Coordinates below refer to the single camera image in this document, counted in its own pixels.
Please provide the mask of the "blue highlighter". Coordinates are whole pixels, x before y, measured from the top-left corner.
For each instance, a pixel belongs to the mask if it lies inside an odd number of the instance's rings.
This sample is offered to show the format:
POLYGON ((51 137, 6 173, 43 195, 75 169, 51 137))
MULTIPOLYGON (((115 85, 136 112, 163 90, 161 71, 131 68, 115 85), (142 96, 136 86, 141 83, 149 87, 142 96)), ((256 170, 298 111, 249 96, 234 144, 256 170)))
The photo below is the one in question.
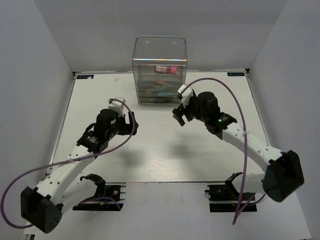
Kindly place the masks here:
POLYGON ((175 98, 176 93, 174 93, 174 92, 159 92, 157 94, 157 96, 162 97, 162 98, 175 98))

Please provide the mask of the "orange highlighter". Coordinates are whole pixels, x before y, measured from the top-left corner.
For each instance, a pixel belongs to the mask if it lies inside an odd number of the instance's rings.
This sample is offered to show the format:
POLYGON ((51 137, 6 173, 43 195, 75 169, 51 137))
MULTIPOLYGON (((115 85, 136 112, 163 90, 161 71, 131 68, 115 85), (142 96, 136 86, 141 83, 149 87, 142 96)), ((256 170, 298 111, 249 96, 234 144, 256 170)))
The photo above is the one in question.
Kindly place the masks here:
POLYGON ((157 80, 156 80, 156 83, 157 83, 158 85, 161 85, 161 86, 167 86, 167 87, 173 86, 170 82, 165 81, 165 80, 162 80, 162 79, 157 79, 157 80))

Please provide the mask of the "pink glue bottle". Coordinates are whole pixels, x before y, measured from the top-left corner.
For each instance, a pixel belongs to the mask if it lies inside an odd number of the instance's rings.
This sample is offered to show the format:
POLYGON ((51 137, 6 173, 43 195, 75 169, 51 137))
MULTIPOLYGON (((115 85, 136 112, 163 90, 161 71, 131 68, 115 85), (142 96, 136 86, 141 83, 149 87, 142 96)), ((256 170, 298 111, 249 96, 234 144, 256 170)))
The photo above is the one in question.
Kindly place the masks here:
POLYGON ((170 75, 177 75, 179 68, 177 66, 162 66, 156 65, 154 67, 154 72, 156 74, 170 74, 170 75))

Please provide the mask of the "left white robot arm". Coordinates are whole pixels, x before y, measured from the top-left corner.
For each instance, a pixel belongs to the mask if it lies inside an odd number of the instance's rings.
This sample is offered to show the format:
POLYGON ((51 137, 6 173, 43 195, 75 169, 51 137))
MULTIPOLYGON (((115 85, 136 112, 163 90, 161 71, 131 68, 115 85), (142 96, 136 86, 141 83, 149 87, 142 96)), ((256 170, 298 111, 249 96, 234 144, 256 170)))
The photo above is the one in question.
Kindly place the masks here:
POLYGON ((131 138, 137 133, 134 112, 124 114, 121 106, 102 109, 76 142, 68 160, 55 164, 51 174, 35 187, 20 194, 21 216, 45 234, 52 232, 63 214, 85 200, 105 198, 106 182, 90 173, 81 172, 102 153, 115 136, 131 138))

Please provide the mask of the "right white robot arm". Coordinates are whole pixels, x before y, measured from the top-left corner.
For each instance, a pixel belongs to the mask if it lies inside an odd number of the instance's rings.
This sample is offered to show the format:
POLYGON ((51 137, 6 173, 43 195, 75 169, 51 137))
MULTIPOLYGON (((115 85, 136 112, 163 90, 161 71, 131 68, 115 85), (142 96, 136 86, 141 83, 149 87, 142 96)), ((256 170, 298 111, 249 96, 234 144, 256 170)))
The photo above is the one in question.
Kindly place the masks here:
POLYGON ((198 120, 222 141, 231 144, 253 160, 262 173, 251 173, 242 182, 240 172, 225 181, 226 195, 236 200, 243 193, 266 194, 275 202, 282 202, 305 183, 300 158, 296 152, 287 152, 267 145, 244 128, 231 115, 220 110, 212 92, 196 94, 192 89, 179 89, 179 107, 172 113, 181 126, 198 120))

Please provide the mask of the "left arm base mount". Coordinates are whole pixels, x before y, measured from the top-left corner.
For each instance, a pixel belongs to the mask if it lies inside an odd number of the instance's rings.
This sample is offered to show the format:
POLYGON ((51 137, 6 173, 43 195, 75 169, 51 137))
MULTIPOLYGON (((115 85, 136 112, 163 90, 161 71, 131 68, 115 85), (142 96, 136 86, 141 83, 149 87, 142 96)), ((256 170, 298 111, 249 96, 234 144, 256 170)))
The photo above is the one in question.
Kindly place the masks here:
POLYGON ((90 180, 94 183, 96 190, 92 197, 75 205, 72 208, 73 211, 119 212, 122 210, 126 198, 125 183, 107 183, 101 176, 93 173, 81 176, 79 180, 90 180))

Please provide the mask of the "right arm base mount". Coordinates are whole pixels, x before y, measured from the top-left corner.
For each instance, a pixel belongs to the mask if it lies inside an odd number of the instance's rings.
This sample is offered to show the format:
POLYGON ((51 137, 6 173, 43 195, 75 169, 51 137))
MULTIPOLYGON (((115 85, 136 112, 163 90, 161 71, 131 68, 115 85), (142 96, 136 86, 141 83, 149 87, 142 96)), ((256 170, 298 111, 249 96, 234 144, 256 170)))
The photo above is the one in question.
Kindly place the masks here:
MULTIPOLYGON (((224 182, 215 183, 207 186, 204 191, 209 199, 209 210, 211 213, 234 213, 236 211, 242 184, 242 172, 235 172, 224 182)), ((244 212, 256 212, 257 206, 254 203, 255 195, 260 190, 259 184, 250 177, 245 178, 240 207, 250 200, 244 212)))

